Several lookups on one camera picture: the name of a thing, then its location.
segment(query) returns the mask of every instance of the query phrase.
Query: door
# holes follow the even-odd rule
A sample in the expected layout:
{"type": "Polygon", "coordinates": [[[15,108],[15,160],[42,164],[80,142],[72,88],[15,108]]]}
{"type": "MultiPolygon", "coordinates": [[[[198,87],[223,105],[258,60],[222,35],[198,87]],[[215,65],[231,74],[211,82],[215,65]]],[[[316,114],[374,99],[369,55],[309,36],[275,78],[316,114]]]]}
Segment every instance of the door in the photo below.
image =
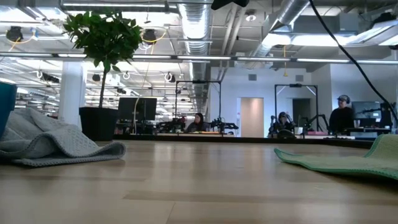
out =
{"type": "Polygon", "coordinates": [[[293,121],[302,127],[301,118],[311,119],[311,99],[293,99],[293,121]]]}
{"type": "Polygon", "coordinates": [[[241,137],[264,137],[263,98],[241,98],[241,137]]]}

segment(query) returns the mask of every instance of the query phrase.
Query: potted plant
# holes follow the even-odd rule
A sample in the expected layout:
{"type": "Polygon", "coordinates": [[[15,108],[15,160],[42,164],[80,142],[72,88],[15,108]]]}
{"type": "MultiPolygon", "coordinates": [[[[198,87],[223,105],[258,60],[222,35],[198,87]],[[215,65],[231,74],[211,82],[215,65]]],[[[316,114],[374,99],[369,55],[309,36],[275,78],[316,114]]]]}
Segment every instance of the potted plant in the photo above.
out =
{"type": "Polygon", "coordinates": [[[75,41],[73,48],[84,49],[86,58],[91,58],[95,67],[100,62],[104,67],[99,107],[84,107],[79,111],[83,133],[93,141],[112,140],[118,118],[117,110],[103,108],[106,74],[111,68],[120,72],[116,64],[120,61],[130,63],[128,60],[132,60],[142,42],[141,27],[135,19],[125,19],[121,12],[105,15],[101,18],[98,13],[86,12],[68,16],[63,25],[70,40],[75,41]]]}

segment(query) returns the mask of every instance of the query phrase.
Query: man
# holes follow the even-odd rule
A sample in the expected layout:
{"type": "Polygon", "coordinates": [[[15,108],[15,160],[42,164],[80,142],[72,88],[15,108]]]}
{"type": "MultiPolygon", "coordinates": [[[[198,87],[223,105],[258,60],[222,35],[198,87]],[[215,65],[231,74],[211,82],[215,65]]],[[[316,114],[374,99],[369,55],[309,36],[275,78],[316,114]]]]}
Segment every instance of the man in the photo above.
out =
{"type": "Polygon", "coordinates": [[[337,100],[338,108],[330,115],[330,131],[343,133],[347,128],[354,127],[354,114],[353,110],[347,107],[351,101],[347,95],[341,95],[337,100]]]}

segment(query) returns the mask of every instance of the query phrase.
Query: white column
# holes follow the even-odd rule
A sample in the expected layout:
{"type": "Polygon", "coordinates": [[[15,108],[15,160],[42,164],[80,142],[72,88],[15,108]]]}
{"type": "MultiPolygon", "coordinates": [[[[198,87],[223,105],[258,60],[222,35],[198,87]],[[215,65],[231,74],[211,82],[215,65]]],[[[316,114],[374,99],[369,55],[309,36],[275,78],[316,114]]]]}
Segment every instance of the white column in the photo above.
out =
{"type": "Polygon", "coordinates": [[[87,72],[81,62],[63,62],[58,118],[81,129],[79,108],[85,105],[87,72]]]}

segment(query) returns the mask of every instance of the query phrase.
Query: green towel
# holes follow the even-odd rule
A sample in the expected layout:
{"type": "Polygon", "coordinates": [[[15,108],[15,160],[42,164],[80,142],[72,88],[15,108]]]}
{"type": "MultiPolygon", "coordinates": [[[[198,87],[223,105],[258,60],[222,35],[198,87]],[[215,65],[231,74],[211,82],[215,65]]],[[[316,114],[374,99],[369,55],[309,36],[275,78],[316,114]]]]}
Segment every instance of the green towel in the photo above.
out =
{"type": "Polygon", "coordinates": [[[398,135],[379,136],[363,157],[301,156],[274,149],[279,159],[335,174],[375,174],[398,180],[398,135]]]}

